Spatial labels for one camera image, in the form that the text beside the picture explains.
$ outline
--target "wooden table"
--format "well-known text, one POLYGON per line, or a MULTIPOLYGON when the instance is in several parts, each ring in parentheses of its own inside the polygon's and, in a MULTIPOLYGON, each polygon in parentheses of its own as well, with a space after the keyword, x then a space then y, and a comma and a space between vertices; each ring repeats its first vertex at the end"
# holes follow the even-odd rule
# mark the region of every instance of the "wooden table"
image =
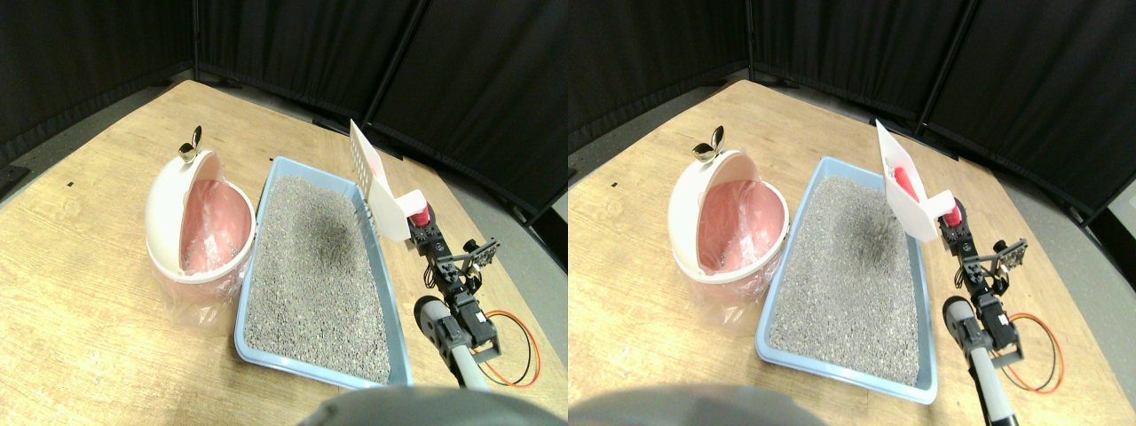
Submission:
MULTIPOLYGON (((242 361, 233 337, 169 324, 150 270, 143 206, 158 169, 202 126, 225 177, 253 204, 270 159, 285 156, 353 179, 349 139, 192 82, 173 87, 68 156, 0 208, 0 424, 295 424, 343 389, 242 361)), ((451 244, 485 241, 441 178, 384 156, 396 194, 420 189, 451 244)), ((382 241, 416 385, 456 386, 414 321, 426 260, 382 241)), ((500 264, 484 272, 482 307, 518 315, 537 335, 544 370, 527 390, 495 386, 560 416, 567 373, 500 264)), ((499 324, 524 369, 524 336, 499 324)))
MULTIPOLYGON (((922 406, 761 361, 753 335, 730 336, 695 325, 687 286, 667 236, 667 202, 690 150, 726 127, 726 148, 745 149, 763 179, 795 212, 817 162, 832 156, 879 173, 876 130, 750 82, 738 82, 678 115, 584 178, 569 193, 570 400, 623 387, 668 383, 757 385, 790 394, 832 424, 982 424, 962 351, 938 315, 963 294, 952 278, 958 261, 942 241, 922 245, 938 362, 938 398, 922 406)), ((1136 421, 1109 364, 1043 248, 989 170, 954 161, 899 137, 919 166, 928 193, 951 190, 967 206, 984 252, 995 241, 1029 240, 1003 298, 1010 312, 1039 316, 1064 348, 1068 374, 1051 395, 1003 384, 1022 424, 1136 421)), ((1027 359, 1016 369, 1044 382, 1050 345, 1044 332, 1019 327, 1027 359)))

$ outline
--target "gray cat litter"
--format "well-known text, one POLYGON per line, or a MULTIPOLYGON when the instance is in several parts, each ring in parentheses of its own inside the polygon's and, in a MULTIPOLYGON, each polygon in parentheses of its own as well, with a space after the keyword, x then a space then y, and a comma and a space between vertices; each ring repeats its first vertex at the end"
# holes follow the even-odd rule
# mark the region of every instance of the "gray cat litter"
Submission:
POLYGON ((919 340, 907 234, 884 192, 825 177, 794 244, 770 346, 913 386, 919 340))
POLYGON ((249 346, 386 383, 383 308, 351 200, 296 176, 268 194, 257 235, 249 346))

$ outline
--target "red wire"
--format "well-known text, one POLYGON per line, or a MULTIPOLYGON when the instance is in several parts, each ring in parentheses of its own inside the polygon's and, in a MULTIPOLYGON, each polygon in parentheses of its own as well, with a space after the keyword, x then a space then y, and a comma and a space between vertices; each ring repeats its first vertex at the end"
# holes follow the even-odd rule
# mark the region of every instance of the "red wire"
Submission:
POLYGON ((1050 389, 1047 391, 1042 391, 1042 390, 1034 389, 1034 386, 1027 385, 1026 381, 1022 381, 1021 377, 1018 376, 1018 371, 1013 370, 1013 367, 1006 366, 1006 368, 1009 368, 1010 373, 1013 374, 1013 377, 1017 378, 1018 382, 1020 382, 1022 386, 1026 386, 1026 389, 1028 389, 1030 392, 1043 394, 1043 395, 1053 393, 1053 392, 1055 392, 1058 390, 1058 387, 1061 387, 1061 382, 1064 382, 1064 352, 1061 351, 1061 342, 1058 342, 1058 336, 1055 334, 1053 334, 1053 329, 1051 329, 1050 326, 1045 324, 1045 321, 1042 321, 1041 318, 1037 318, 1033 314, 1019 312, 1019 314, 1014 314, 1014 315, 1010 316, 1010 320, 1012 321, 1014 318, 1019 318, 1019 317, 1028 317, 1028 318, 1033 318, 1034 320, 1037 320, 1037 324, 1041 324, 1042 327, 1045 328, 1045 332, 1049 333, 1050 336, 1053 337, 1053 343, 1055 343, 1056 346, 1058 346, 1058 356, 1061 358, 1061 375, 1058 376, 1058 384, 1054 385, 1053 389, 1050 389))
POLYGON ((525 328, 525 334, 528 334, 528 337, 529 337, 528 340, 533 342, 533 350, 536 352, 536 375, 533 376, 533 381, 532 382, 528 382, 528 383, 523 384, 523 385, 518 385, 518 384, 513 384, 508 378, 504 378, 503 376, 501 376, 501 373, 498 373, 496 368, 493 368, 493 366, 491 366, 488 361, 485 361, 485 366, 488 367, 490 371, 493 371, 493 374, 496 375, 498 378, 501 379, 501 382, 503 382, 504 384, 509 385, 509 387, 525 389, 525 387, 532 386, 534 383, 536 383, 536 379, 541 378, 541 349, 536 345, 536 335, 534 335, 533 332, 528 329, 528 326, 525 325, 525 321, 520 320, 520 318, 517 318, 516 315, 512 315, 509 311, 504 311, 504 310, 498 309, 498 310, 491 310, 491 311, 486 312, 485 315, 486 316, 492 316, 494 314, 501 314, 501 315, 508 316, 509 318, 516 319, 517 324, 520 324, 520 327, 525 328))

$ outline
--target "black curtain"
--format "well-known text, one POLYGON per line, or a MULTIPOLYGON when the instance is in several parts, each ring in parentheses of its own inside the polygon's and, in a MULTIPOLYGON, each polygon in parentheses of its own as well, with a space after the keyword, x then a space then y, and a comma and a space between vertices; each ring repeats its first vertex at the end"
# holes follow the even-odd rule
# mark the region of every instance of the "black curtain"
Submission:
POLYGON ((917 119, 964 5, 754 0, 754 68, 917 119))
POLYGON ((573 2, 571 151, 747 66, 743 0, 573 2))
POLYGON ((570 7, 432 2, 373 125, 540 211, 568 182, 570 7))
POLYGON ((192 65, 185 0, 0 3, 0 166, 192 65))
POLYGON ((928 128, 1093 212, 1136 173, 1136 3, 985 1, 928 128))
POLYGON ((200 2, 200 69, 362 123, 414 0, 200 2))

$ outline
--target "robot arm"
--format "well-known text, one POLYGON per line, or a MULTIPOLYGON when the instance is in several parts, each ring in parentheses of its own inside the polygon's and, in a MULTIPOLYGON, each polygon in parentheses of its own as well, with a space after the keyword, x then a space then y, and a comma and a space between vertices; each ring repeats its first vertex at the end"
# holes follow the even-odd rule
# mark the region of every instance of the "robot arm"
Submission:
POLYGON ((999 426, 1017 425, 1018 419, 1010 400, 1005 396, 1005 389, 1002 387, 996 368, 1020 361, 1022 351, 1018 329, 1006 318, 999 296, 1010 287, 1010 269, 1021 265, 1027 247, 1026 240, 1020 240, 1010 247, 999 241, 994 244, 996 254, 978 256, 974 236, 967 225, 966 209, 961 201, 958 199, 954 201, 959 209, 959 216, 951 220, 954 225, 950 225, 942 217, 938 219, 938 225, 951 254, 959 258, 955 286, 966 285, 970 301, 958 295, 947 299, 943 304, 943 321, 946 323, 951 336, 970 364, 970 377, 978 390, 986 423, 999 426), (985 261, 991 262, 989 269, 982 265, 985 261), (987 277, 993 279, 993 286, 987 285, 987 277), (1013 352, 991 358, 992 351, 1003 350, 1011 344, 1014 346, 1013 352))
POLYGON ((434 209, 408 218, 410 237, 418 254, 427 259, 423 274, 427 289, 436 287, 442 299, 423 296, 415 303, 415 321, 445 360, 461 386, 488 390, 478 364, 501 354, 496 327, 482 311, 474 294, 482 286, 481 270, 493 261, 496 240, 477 245, 466 242, 466 253, 453 256, 434 219, 434 209), (492 343, 477 353, 470 349, 492 343))

